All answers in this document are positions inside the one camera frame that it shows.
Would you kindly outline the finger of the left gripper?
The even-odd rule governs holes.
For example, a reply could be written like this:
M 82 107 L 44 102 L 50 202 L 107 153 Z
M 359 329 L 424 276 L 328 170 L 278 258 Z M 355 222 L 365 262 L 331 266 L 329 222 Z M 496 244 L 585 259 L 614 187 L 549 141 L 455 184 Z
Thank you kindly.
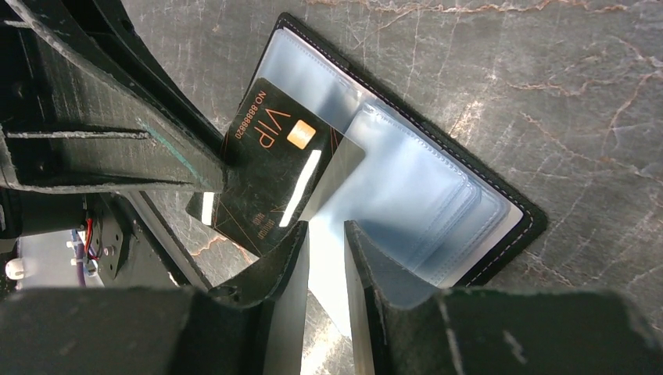
M 1 4 L 1 185 L 45 194 L 222 191 L 219 151 L 86 60 L 52 2 Z
M 220 151 L 220 131 L 158 63 L 137 35 L 121 1 L 53 1 L 52 6 L 73 26 L 73 40 L 79 43 L 77 51 L 86 60 L 112 75 L 210 151 Z

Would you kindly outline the black leather card holder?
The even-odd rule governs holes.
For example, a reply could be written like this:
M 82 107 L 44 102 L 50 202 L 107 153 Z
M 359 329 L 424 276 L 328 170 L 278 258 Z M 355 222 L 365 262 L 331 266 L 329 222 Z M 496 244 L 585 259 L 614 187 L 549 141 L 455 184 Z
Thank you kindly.
M 546 229 L 542 209 L 294 16 L 278 17 L 253 76 L 341 135 L 303 219 L 310 290 L 343 335 L 345 222 L 438 288 L 484 284 Z

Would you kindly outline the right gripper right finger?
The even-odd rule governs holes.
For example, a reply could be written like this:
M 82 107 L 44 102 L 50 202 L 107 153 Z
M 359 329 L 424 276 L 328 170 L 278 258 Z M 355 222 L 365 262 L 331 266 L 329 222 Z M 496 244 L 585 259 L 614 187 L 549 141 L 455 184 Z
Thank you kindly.
M 607 290 L 440 289 L 344 225 L 358 374 L 659 374 L 662 346 Z

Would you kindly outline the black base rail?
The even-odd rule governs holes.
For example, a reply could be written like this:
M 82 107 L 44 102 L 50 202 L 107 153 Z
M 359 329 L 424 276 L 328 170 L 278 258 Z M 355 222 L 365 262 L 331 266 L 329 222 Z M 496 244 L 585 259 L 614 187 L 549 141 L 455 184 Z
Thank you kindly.
M 101 194 L 94 202 L 92 246 L 105 288 L 195 287 L 208 291 L 227 281 L 215 285 L 205 279 L 146 193 Z M 297 274 L 305 278 L 307 300 L 307 239 L 301 263 Z M 273 374 L 297 374 L 301 364 L 302 352 L 294 373 Z

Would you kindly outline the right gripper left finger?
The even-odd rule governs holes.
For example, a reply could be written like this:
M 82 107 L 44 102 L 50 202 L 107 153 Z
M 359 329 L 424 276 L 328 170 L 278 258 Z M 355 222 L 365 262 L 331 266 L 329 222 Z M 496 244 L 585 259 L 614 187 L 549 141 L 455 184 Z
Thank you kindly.
M 307 225 L 208 291 L 31 288 L 1 304 L 4 374 L 294 373 Z

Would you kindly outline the black VIP credit card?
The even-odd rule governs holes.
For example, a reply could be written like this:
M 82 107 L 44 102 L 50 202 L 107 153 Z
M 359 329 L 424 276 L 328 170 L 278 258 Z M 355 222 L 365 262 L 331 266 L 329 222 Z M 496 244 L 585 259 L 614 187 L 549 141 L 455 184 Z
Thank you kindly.
M 265 78 L 226 133 L 221 192 L 195 193 L 186 212 L 254 255 L 309 220 L 365 157 L 354 141 Z

